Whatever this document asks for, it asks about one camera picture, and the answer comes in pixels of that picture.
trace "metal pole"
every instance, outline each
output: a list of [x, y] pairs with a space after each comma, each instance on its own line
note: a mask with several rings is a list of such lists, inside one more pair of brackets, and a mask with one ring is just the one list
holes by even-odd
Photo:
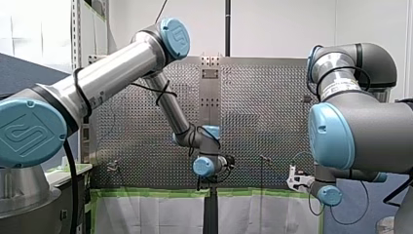
[[231, 0], [225, 1], [225, 57], [231, 56]]
[[209, 197], [204, 199], [203, 234], [218, 234], [218, 192], [216, 187], [209, 189]]

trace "perforated metal panel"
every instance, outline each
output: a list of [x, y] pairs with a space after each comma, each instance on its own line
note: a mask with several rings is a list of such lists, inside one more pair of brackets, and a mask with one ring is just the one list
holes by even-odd
[[[165, 69], [170, 86], [191, 123], [198, 123], [200, 69], [193, 61]], [[103, 104], [92, 119], [91, 146], [97, 166], [93, 187], [185, 188], [196, 186], [188, 149], [171, 142], [172, 130], [151, 92], [138, 87], [124, 91]], [[116, 170], [107, 169], [108, 164]]]
[[[306, 61], [223, 58], [221, 77], [222, 149], [237, 166], [223, 186], [286, 186], [292, 158], [309, 150]], [[313, 172], [311, 156], [296, 161]]]
[[[199, 107], [202, 67], [200, 58], [188, 58], [165, 69], [194, 124], [206, 118]], [[292, 157], [308, 150], [305, 60], [222, 58], [218, 70], [222, 150], [236, 157], [236, 168], [221, 186], [285, 187]], [[171, 143], [171, 129], [152, 94], [138, 87], [126, 88], [94, 113], [91, 152], [97, 163], [93, 187], [196, 187], [188, 149]], [[260, 155], [273, 165], [262, 164]], [[115, 161], [118, 167], [108, 171]], [[296, 161], [313, 171], [311, 157]]]

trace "industrial robot arm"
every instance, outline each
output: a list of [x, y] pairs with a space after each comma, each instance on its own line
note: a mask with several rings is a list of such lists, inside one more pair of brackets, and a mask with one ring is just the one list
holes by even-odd
[[[172, 94], [168, 79], [163, 72], [144, 77], [147, 86], [153, 90], [163, 90]], [[234, 158], [220, 154], [219, 127], [198, 126], [189, 123], [176, 96], [153, 92], [159, 106], [173, 130], [173, 141], [183, 147], [200, 149], [200, 156], [193, 163], [194, 173], [201, 177], [211, 177], [234, 168]]]
[[[16, 220], [30, 219], [42, 214], [45, 208], [50, 211], [48, 223], [39, 223], [30, 233], [59, 230], [54, 224], [60, 223], [60, 210], [50, 206], [61, 196], [57, 189], [50, 190], [40, 164], [52, 158], [66, 139], [78, 131], [82, 118], [89, 117], [94, 109], [137, 78], [157, 73], [169, 63], [185, 58], [189, 48], [185, 26], [177, 19], [164, 19], [137, 32], [124, 49], [75, 70], [69, 77], [51, 86], [38, 84], [0, 101], [2, 230], [25, 233], [26, 229], [16, 225]], [[172, 104], [163, 102], [164, 108]], [[179, 125], [173, 125], [178, 132]]]
[[[300, 175], [291, 166], [291, 189], [337, 206], [342, 198], [337, 178], [384, 182], [387, 175], [379, 172], [410, 172], [412, 109], [406, 103], [380, 102], [388, 100], [396, 83], [394, 61], [384, 49], [373, 44], [317, 46], [308, 60], [308, 82], [317, 84], [314, 93], [320, 100], [309, 117], [315, 176]], [[307, 181], [308, 187], [298, 186], [297, 180]]]

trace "black cable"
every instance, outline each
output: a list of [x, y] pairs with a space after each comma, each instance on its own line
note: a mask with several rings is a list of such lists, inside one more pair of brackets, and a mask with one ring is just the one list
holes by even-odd
[[[167, 83], [165, 84], [164, 88], [162, 89], [161, 94], [158, 95], [158, 98], [156, 98], [156, 100], [155, 100], [155, 104], [156, 104], [156, 105], [159, 105], [159, 100], [161, 99], [162, 95], [167, 92], [168, 86], [169, 86], [169, 80], [167, 80]], [[174, 95], [176, 98], [178, 97], [178, 95], [177, 95], [176, 93], [168, 92], [168, 94], [172, 94], [172, 95]]]
[[361, 183], [362, 187], [364, 188], [365, 197], [366, 197], [366, 199], [367, 199], [367, 205], [365, 206], [365, 209], [364, 209], [363, 214], [362, 214], [358, 219], [356, 219], [355, 221], [352, 221], [352, 222], [342, 222], [342, 221], [337, 220], [337, 218], [334, 216], [333, 208], [330, 207], [331, 216], [333, 217], [334, 221], [336, 221], [338, 224], [341, 224], [341, 225], [353, 225], [353, 224], [356, 224], [356, 223], [360, 222], [360, 221], [365, 217], [365, 215], [367, 214], [368, 208], [370, 207], [370, 197], [369, 197], [369, 195], [368, 195], [367, 187], [365, 186], [365, 184], [364, 184], [362, 181], [361, 181], [360, 183]]
[[316, 92], [311, 88], [310, 83], [313, 81], [313, 59], [314, 59], [314, 55], [317, 51], [317, 49], [322, 48], [321, 45], [316, 45], [314, 46], [314, 48], [312, 49], [309, 57], [308, 57], [308, 64], [307, 64], [307, 89], [310, 91], [310, 93], [312, 93], [313, 95], [317, 95]]
[[202, 129], [204, 132], [206, 132], [210, 137], [213, 138], [213, 140], [215, 140], [215, 142], [218, 144], [218, 149], [221, 149], [221, 143], [219, 142], [219, 139], [217, 139], [212, 133], [210, 133], [208, 130], [206, 130], [206, 128], [202, 127], [202, 126], [198, 126], [197, 127], [197, 132], [199, 131], [199, 129]]
[[189, 123], [189, 129], [192, 130], [192, 132], [188, 136], [188, 145], [189, 145], [189, 150], [188, 150], [188, 158], [191, 158], [192, 155], [194, 154], [195, 147], [194, 147], [194, 142], [195, 142], [195, 125]]
[[161, 93], [155, 101], [156, 105], [159, 105], [158, 102], [159, 102], [159, 100], [160, 100], [160, 98], [163, 94], [169, 94], [169, 95], [172, 95], [176, 98], [178, 97], [178, 95], [176, 93], [167, 91], [167, 88], [169, 86], [169, 81], [167, 81], [167, 83], [165, 84], [165, 86], [162, 90], [155, 90], [155, 89], [152, 89], [152, 88], [149, 88], [149, 87], [146, 87], [146, 86], [142, 86], [142, 85], [139, 85], [139, 84], [136, 84], [136, 83], [131, 83], [131, 85], [137, 86], [137, 87], [142, 88], [144, 90], [148, 90], [148, 91], [152, 91], [152, 92], [156, 92], [156, 93]]
[[88, 114], [86, 115], [86, 117], [90, 117], [92, 115], [92, 106], [91, 103], [89, 102], [88, 98], [86, 97], [85, 93], [83, 93], [82, 88], [80, 88], [79, 86], [79, 79], [78, 79], [78, 73], [79, 71], [81, 71], [83, 68], [79, 67], [76, 68], [73, 71], [73, 79], [75, 80], [75, 88], [76, 88], [76, 92], [78, 93], [78, 95], [82, 98], [83, 102], [85, 103], [86, 107], [88, 108]]
[[366, 85], [366, 87], [365, 87], [364, 90], [365, 90], [365, 91], [368, 91], [368, 89], [370, 89], [371, 78], [370, 78], [370, 76], [368, 75], [368, 73], [367, 73], [364, 69], [359, 68], [359, 67], [356, 67], [356, 66], [337, 66], [337, 67], [331, 68], [330, 70], [328, 70], [327, 72], [325, 72], [325, 73], [319, 78], [319, 81], [317, 82], [317, 87], [316, 87], [316, 96], [317, 96], [317, 98], [319, 99], [319, 101], [320, 101], [319, 86], [321, 85], [321, 82], [325, 79], [325, 77], [327, 77], [327, 75], [329, 75], [329, 74], [331, 74], [331, 73], [333, 73], [333, 72], [335, 72], [335, 71], [337, 71], [337, 70], [340, 70], [340, 69], [354, 69], [354, 70], [357, 70], [357, 71], [363, 73], [363, 74], [365, 75], [365, 77], [367, 78], [367, 85]]
[[227, 170], [225, 170], [224, 172], [228, 172], [227, 173], [227, 175], [224, 177], [224, 178], [222, 178], [222, 179], [218, 179], [218, 177], [219, 177], [219, 175], [217, 175], [216, 176], [216, 180], [211, 180], [211, 179], [209, 179], [208, 177], [206, 177], [206, 180], [208, 181], [208, 182], [210, 182], [210, 183], [222, 183], [222, 182], [224, 182], [225, 180], [227, 180], [227, 178], [231, 175], [231, 169], [227, 169]]
[[164, 7], [166, 6], [168, 0], [165, 0], [164, 5], [162, 5], [161, 11], [159, 11], [158, 16], [156, 17], [155, 23], [158, 22], [159, 17], [161, 16], [162, 12], [164, 11]]
[[2, 95], [0, 95], [0, 100], [9, 98], [12, 95], [14, 95], [14, 94], [2, 94]]
[[314, 183], [315, 183], [315, 181], [310, 184], [310, 191], [309, 191], [309, 209], [310, 209], [310, 212], [311, 212], [313, 215], [315, 215], [315, 216], [320, 216], [320, 215], [322, 215], [322, 213], [324, 212], [325, 204], [323, 204], [323, 203], [319, 200], [319, 198], [316, 197], [316, 199], [319, 201], [319, 204], [321, 205], [321, 211], [320, 211], [318, 214], [313, 211], [313, 207], [311, 206], [311, 193], [312, 193], [312, 191], [313, 191], [313, 184], [314, 184]]
[[383, 202], [387, 205], [391, 205], [394, 207], [400, 207], [400, 204], [391, 202], [391, 199], [393, 199], [395, 196], [400, 194], [404, 189], [406, 189], [412, 183], [413, 183], [413, 176], [411, 175], [404, 183], [402, 183], [401, 186], [399, 186], [395, 191], [393, 191], [385, 199], [383, 199]]
[[70, 177], [72, 182], [72, 222], [70, 225], [70, 234], [76, 234], [79, 208], [79, 187], [77, 181], [76, 163], [67, 139], [63, 143], [63, 148], [66, 153], [67, 162], [69, 163]]

